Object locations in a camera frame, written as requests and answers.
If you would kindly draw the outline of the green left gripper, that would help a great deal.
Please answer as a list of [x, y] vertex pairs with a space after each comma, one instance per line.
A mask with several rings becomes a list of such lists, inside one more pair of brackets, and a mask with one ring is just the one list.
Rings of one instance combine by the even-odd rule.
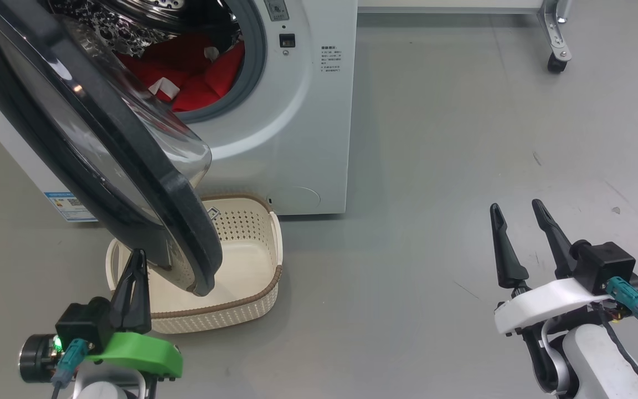
[[184, 359], [169, 341], [147, 336], [152, 328], [145, 252], [132, 250], [111, 299], [111, 322], [117, 331], [100, 354], [86, 361], [111, 364], [158, 378], [182, 378]]

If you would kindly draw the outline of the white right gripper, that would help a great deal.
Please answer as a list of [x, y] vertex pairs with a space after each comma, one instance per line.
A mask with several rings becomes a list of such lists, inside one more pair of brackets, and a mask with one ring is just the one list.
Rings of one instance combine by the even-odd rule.
[[[519, 294], [498, 306], [494, 311], [494, 321], [499, 334], [513, 333], [516, 329], [528, 328], [590, 303], [613, 299], [607, 293], [595, 295], [571, 278], [577, 266], [577, 261], [569, 253], [572, 244], [542, 200], [533, 199], [532, 209], [539, 228], [547, 237], [556, 265], [554, 274], [559, 280]], [[507, 236], [506, 218], [496, 203], [490, 207], [490, 218], [499, 287], [526, 289], [529, 273], [512, 248]]]

